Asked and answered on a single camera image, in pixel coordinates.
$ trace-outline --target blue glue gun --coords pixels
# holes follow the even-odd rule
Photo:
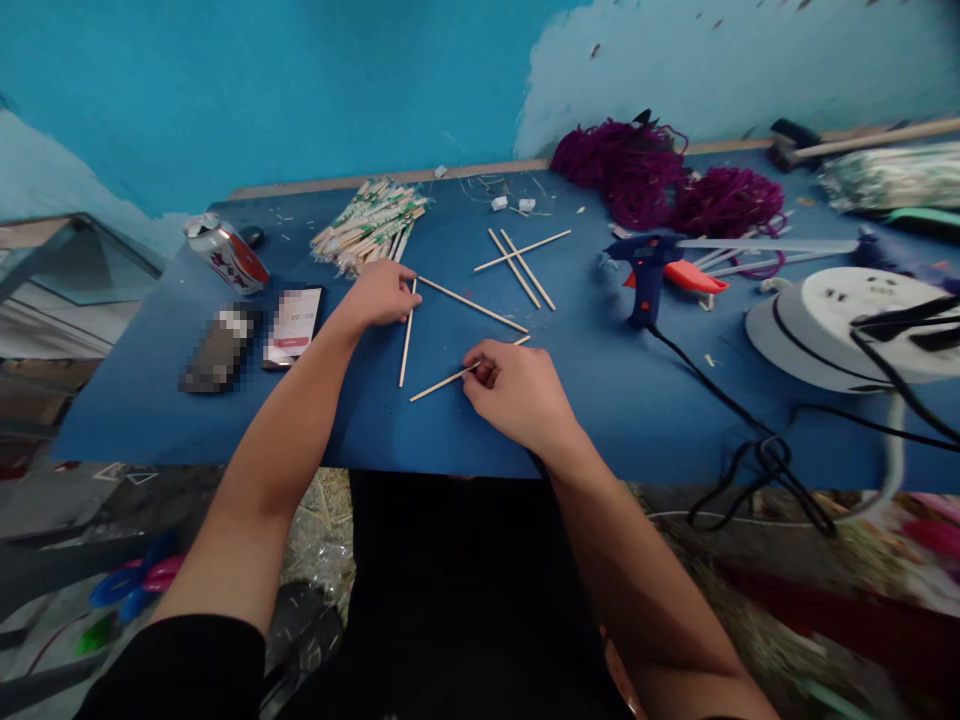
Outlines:
[[[686,235],[672,232],[650,232],[618,240],[604,250],[612,260],[629,262],[633,270],[625,285],[636,289],[628,322],[637,330],[657,321],[663,274],[668,264],[683,258],[683,248],[677,243],[686,239]]]

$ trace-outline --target smartphone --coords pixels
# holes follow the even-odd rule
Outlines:
[[[262,316],[257,303],[230,303],[221,310],[180,376],[180,392],[229,390],[260,329]]]
[[[284,290],[263,346],[263,369],[286,370],[297,361],[323,320],[322,285]]]

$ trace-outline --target power strip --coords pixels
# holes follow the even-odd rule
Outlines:
[[[889,381],[850,339],[850,323],[903,310],[945,296],[913,278],[884,270],[843,267],[821,270],[789,285],[747,313],[750,341],[770,362],[811,385],[845,393],[881,392]],[[960,308],[944,313],[957,316]],[[954,325],[908,330],[874,347],[911,384],[960,377],[960,348],[928,352],[911,335]]]

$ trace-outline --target black shirt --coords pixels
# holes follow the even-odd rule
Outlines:
[[[543,481],[352,474],[357,578],[339,654],[280,714],[632,717]],[[142,631],[78,718],[256,718],[265,643],[218,616]]]

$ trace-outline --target blue plastic object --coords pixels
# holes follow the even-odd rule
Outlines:
[[[172,530],[161,533],[150,545],[143,561],[135,566],[114,570],[101,580],[90,593],[90,605],[96,608],[115,605],[124,598],[120,621],[128,623],[137,618],[150,602],[151,594],[141,587],[150,568],[174,553],[177,536]]]
[[[683,258],[677,243],[686,239],[686,235],[669,231],[651,232],[618,240],[604,250],[612,260],[626,260],[633,269],[636,293],[628,322],[637,330],[657,321],[663,273],[668,263]]]

